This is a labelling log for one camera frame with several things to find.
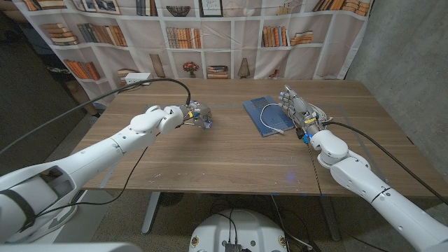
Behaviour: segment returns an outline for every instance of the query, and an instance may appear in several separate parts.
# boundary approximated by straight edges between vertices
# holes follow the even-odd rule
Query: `bookshelf backdrop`
[[[123,71],[189,78],[186,62],[196,78],[343,79],[370,11],[370,0],[216,0],[222,16],[203,16],[206,0],[13,1],[62,61],[93,67],[67,65],[90,98]]]

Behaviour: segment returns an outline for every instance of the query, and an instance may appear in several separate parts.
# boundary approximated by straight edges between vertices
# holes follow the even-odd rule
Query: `picture frame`
[[[78,11],[85,11],[83,0],[73,0],[73,5]]]
[[[223,17],[223,0],[199,0],[201,18]]]
[[[95,5],[93,4],[94,0],[82,0],[84,9],[87,12],[97,12],[97,9],[95,8]]]
[[[92,0],[98,13],[121,15],[116,0]]]

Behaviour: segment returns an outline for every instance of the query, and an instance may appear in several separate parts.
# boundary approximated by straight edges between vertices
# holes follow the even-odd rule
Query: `concrete wall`
[[[448,181],[448,1],[376,0],[346,79],[362,81]]]

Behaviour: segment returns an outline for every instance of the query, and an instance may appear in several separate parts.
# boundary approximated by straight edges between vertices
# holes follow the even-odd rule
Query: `blue notebook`
[[[250,101],[243,102],[243,106],[247,113],[252,118],[253,123],[257,127],[262,137],[267,137],[272,134],[278,133],[277,131],[264,126],[260,121],[260,113],[266,104],[276,103],[271,96],[252,99]],[[263,111],[263,122],[270,127],[274,127],[279,130],[290,130],[294,128],[293,121],[285,114],[285,112],[279,106],[271,105],[267,106]]]

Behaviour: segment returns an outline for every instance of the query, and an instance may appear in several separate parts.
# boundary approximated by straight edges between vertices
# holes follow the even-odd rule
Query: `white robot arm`
[[[286,85],[280,99],[279,105],[301,126],[314,150],[321,151],[317,160],[336,182],[368,201],[416,250],[425,251],[448,240],[448,227],[378,178],[368,161],[330,130],[321,130],[316,113],[294,90]]]
[[[37,164],[0,177],[0,244],[20,242],[54,218],[91,178],[132,151],[155,142],[158,132],[168,134],[183,121],[208,128],[210,108],[197,101],[186,106],[150,107],[119,133],[69,157]]]

